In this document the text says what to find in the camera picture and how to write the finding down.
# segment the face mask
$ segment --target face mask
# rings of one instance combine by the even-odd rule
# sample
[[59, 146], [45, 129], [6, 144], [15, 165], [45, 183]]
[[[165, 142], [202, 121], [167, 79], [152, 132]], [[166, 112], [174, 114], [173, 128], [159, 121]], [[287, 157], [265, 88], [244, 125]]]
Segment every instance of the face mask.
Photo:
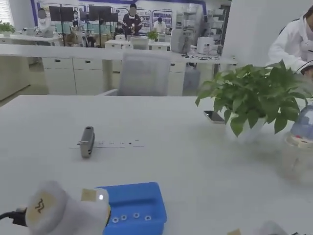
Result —
[[39, 23], [44, 24], [45, 23], [45, 19], [39, 19]]

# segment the white lab coat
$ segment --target white lab coat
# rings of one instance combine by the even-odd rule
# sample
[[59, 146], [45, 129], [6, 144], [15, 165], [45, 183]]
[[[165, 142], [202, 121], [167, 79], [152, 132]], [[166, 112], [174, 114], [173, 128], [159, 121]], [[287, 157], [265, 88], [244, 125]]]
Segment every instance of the white lab coat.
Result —
[[307, 53], [301, 48], [301, 43], [308, 41], [306, 19], [290, 22], [270, 47], [268, 65], [284, 61], [288, 68], [298, 71], [307, 63]]
[[166, 24], [164, 21], [162, 21], [161, 23], [158, 23], [158, 21], [156, 21], [153, 28], [156, 29], [157, 33], [165, 33]]
[[45, 33], [51, 27], [51, 19], [50, 17], [46, 17], [45, 19], [38, 19], [38, 29], [42, 33]]

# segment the monitor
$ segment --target monitor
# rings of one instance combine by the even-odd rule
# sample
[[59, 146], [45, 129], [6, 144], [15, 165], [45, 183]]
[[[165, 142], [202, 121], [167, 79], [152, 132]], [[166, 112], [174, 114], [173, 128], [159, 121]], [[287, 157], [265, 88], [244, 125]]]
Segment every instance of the monitor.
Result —
[[72, 7], [50, 6], [51, 21], [72, 22], [74, 20], [74, 11]]
[[99, 18], [105, 22], [109, 22], [111, 19], [111, 7], [110, 6], [89, 6], [89, 17], [91, 21], [97, 21]]

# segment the smartphone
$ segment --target smartphone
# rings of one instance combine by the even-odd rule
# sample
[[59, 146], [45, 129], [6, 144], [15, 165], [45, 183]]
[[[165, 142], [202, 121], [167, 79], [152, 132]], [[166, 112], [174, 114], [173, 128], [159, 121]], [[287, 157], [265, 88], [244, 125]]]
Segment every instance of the smartphone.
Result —
[[213, 123], [225, 123], [225, 120], [214, 111], [204, 111], [204, 115], [206, 115], [206, 117]]

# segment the blue plastic box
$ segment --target blue plastic box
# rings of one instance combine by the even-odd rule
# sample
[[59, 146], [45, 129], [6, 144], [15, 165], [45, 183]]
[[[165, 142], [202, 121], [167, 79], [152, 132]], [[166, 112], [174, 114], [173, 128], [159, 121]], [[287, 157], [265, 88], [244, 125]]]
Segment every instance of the blue plastic box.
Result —
[[110, 221], [105, 235], [161, 235], [167, 221], [157, 183], [99, 187], [109, 193]]

